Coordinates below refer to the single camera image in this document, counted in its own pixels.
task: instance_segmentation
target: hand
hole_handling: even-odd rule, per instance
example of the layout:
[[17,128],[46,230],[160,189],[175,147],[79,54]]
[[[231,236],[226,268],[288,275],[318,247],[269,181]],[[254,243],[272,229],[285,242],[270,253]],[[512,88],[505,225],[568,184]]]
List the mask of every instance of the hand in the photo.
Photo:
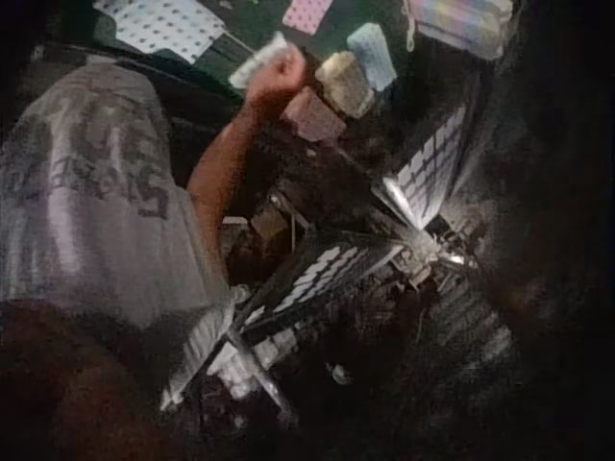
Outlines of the hand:
[[280,118],[284,108],[303,88],[306,59],[290,45],[254,76],[246,95],[245,106],[266,120]]

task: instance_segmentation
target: fabric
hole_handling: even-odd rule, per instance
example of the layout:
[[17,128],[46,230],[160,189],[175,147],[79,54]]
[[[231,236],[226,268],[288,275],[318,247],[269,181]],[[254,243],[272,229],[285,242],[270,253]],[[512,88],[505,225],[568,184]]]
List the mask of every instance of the fabric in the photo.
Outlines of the fabric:
[[288,104],[283,118],[294,126],[298,136],[310,142],[337,139],[346,130],[346,124],[309,86]]
[[365,70],[370,86],[376,91],[383,91],[397,79],[380,25],[363,24],[346,41]]
[[155,394],[191,331],[203,362],[232,319],[171,177],[156,93],[135,72],[91,64],[26,109],[2,146],[0,211],[0,301],[53,303]]
[[331,3],[332,0],[293,0],[282,23],[313,36]]
[[316,70],[316,79],[327,101],[351,117],[362,117],[374,104],[374,91],[350,51],[332,54]]
[[169,49],[190,63],[225,32],[224,22],[195,0],[98,0],[115,20],[118,40],[142,53]]
[[235,70],[229,82],[237,89],[245,89],[252,80],[252,76],[264,65],[270,62],[280,52],[288,47],[288,42],[280,32],[276,32],[272,40],[260,48],[251,58]]

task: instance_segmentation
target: forearm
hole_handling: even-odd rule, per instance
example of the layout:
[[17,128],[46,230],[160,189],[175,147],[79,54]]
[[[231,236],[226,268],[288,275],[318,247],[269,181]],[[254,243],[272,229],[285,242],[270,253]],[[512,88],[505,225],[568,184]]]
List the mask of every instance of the forearm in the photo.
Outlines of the forearm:
[[258,132],[259,120],[249,105],[244,106],[205,151],[188,182],[204,244],[216,259],[220,257],[222,220],[241,181],[246,153]]

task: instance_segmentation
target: grid pattern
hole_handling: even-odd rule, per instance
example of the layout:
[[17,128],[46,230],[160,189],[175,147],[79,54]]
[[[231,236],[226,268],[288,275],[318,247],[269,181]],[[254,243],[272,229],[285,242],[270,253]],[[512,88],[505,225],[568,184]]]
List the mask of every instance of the grid pattern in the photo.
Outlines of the grid pattern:
[[412,213],[411,224],[424,228],[438,213],[459,156],[464,105],[455,110],[397,174]]

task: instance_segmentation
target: person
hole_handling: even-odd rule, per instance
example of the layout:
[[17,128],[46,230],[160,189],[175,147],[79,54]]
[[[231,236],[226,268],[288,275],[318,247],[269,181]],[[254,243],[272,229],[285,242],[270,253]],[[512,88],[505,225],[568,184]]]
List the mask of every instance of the person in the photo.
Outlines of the person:
[[187,190],[171,177],[156,92],[133,71],[90,64],[25,110],[0,156],[0,391],[12,408],[0,430],[51,408],[70,457],[162,456],[163,437],[144,443],[156,429],[143,406],[195,319],[203,361],[230,324],[224,213],[259,127],[305,69],[291,46],[257,72]]

